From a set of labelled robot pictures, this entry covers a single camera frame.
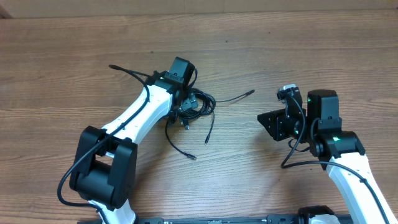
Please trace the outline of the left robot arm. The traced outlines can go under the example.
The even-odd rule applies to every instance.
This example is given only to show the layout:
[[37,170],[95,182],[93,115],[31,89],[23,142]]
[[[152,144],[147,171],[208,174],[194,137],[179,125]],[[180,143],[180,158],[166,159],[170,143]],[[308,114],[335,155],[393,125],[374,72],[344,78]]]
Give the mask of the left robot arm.
[[158,120],[173,117],[188,97],[197,78],[195,66],[175,57],[169,70],[143,74],[127,73],[143,89],[135,102],[114,121],[98,129],[88,126],[80,135],[75,160],[60,181],[66,180],[99,215],[98,223],[135,223],[129,198],[136,174],[137,148]]

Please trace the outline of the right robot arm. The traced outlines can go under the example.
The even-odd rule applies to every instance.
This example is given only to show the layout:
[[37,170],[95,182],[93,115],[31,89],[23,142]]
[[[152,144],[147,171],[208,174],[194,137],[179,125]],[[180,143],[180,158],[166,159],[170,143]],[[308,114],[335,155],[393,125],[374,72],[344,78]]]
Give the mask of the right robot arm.
[[327,171],[345,201],[353,223],[397,223],[370,169],[359,137],[342,129],[339,99],[334,90],[312,90],[307,108],[302,107],[299,88],[284,86],[277,92],[284,109],[258,115],[257,120],[275,141],[292,138],[292,152],[301,143]]

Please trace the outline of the black USB cable long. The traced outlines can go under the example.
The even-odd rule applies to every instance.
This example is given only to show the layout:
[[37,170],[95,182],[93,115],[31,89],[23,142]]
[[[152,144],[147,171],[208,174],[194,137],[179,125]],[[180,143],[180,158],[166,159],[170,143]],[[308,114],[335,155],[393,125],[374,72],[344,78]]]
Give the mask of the black USB cable long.
[[242,95],[236,96],[228,100],[216,101],[213,96],[208,93],[203,92],[197,88],[191,88],[188,92],[188,105],[183,103],[182,107],[179,109],[177,114],[180,116],[184,126],[188,127],[190,121],[194,121],[201,116],[212,115],[211,126],[208,135],[205,139],[205,145],[208,144],[210,140],[211,132],[213,130],[215,122],[215,108],[217,103],[227,103],[230,101],[238,100],[253,94],[255,90],[250,90]]

